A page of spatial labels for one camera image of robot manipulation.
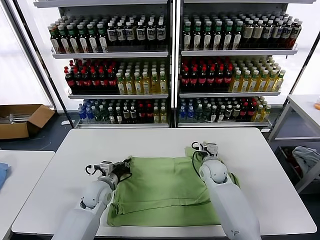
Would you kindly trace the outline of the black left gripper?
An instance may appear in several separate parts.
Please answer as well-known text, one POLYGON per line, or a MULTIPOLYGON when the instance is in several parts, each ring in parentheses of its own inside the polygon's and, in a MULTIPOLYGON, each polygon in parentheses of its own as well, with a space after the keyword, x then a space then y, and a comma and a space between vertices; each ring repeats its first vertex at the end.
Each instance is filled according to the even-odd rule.
POLYGON ((114 173, 117 178, 122 178, 123 176, 129 175, 130 162, 132 158, 128 157, 124 162, 117 162, 112 165, 112 173, 114 173))

